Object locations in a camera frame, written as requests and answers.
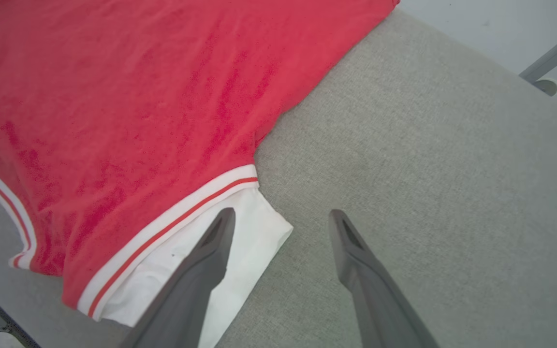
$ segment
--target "red stripe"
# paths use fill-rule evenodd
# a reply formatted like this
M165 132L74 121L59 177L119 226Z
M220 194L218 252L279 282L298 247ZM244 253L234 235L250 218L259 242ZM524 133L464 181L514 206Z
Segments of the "red stripe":
M12 211L14 213L14 216L16 216L16 218L18 219L18 222L20 223L20 226L23 230L23 233L25 234L25 240L27 240L27 250L31 249L31 240L29 239L29 232L27 231L27 227L25 227L25 223L23 222L23 219L20 218L20 214L18 213L18 210L16 210L16 207L14 206L12 201L1 190L0 190L0 196L10 206L10 208L12 209ZM18 255L14 258L14 261L13 261L14 267L18 268L18 260L24 255L24 253L25 253L25 251L20 253L20 255Z
M180 216L175 221L170 223L167 227L164 227L164 229L162 229L159 233L155 234L154 236L152 236L152 238L148 239L139 249L137 249L132 254L132 256L130 256L128 258L128 260L126 260L126 262L124 262L124 264L122 264L122 266L117 270L117 272L115 272L115 274L111 276L109 281L106 282L106 284L102 287L102 289L100 289L100 292L98 293L98 295L96 295L95 299L93 299L93 302L91 302L91 306L89 308L88 316L90 318L93 317L93 312L96 310L96 306L98 305L98 302L100 302L100 300L102 299L102 296L104 296L104 293L106 293L106 291L113 285L113 283L115 283L115 280L117 280L117 278L119 278L119 276L121 276L122 273L124 273L124 270L126 270L126 268L128 268L128 266L130 266L130 264L135 260L135 258L137 258L137 256L139 256L153 242L156 242L156 240L161 238L161 236L163 236L167 231L172 229L175 225L180 223L185 218L188 218L188 216L190 216L193 212L195 212L197 209L202 207L205 203L208 203L210 200L213 200L214 198L216 198L216 197L220 196L221 194L225 193L228 189L230 189L230 188L232 188L236 185L242 184L242 183L252 183L254 181L257 181L257 178L244 178L244 179L239 179L239 180L236 180L236 181L230 183L229 185L223 187L221 190L219 190L219 191L215 192L214 194L212 194L211 196L208 196L207 198L205 198L205 200L197 203L197 205L190 208L187 212L185 212L182 216Z

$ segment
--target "gray fabric surface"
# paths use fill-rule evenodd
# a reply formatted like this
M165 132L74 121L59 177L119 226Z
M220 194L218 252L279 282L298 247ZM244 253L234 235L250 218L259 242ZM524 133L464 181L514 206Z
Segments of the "gray fabric surface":
M262 192L293 224L219 347L353 347L327 214L344 209L443 347L557 346L557 106L395 11L278 121ZM48 347L112 347L125 329L9 269L0 305Z

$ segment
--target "red fabric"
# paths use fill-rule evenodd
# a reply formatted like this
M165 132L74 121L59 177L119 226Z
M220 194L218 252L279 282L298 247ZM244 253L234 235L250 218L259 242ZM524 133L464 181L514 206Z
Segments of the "red fabric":
M0 0L0 178L73 308L138 231L253 163L394 0Z

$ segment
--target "white trim with red stripe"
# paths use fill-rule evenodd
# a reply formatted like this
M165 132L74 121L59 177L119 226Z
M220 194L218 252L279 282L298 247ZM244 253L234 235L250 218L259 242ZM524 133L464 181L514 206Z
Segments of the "white trim with red stripe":
M36 253L36 234L31 224L27 210L18 197L0 179L0 204L12 219L18 229L20 240L23 242L23 251L9 260L12 267L29 269L31 259Z
M77 310L99 320L102 309L141 261L186 224L216 203L245 188L258 188L254 165L225 172L193 192L143 228L91 278Z

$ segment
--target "white floor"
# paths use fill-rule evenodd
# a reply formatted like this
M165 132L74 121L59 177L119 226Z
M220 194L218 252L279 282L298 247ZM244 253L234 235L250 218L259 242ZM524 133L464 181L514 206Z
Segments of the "white floor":
M557 0L402 0L398 6L513 73L557 44ZM557 80L557 68L546 77Z

